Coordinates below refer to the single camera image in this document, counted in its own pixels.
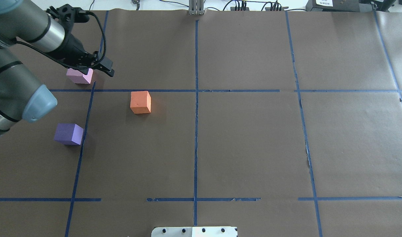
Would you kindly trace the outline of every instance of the white label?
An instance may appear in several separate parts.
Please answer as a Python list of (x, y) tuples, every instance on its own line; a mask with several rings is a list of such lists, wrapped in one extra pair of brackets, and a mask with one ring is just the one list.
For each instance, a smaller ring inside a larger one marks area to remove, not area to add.
[(318, 5), (332, 7), (332, 0), (315, 0)]

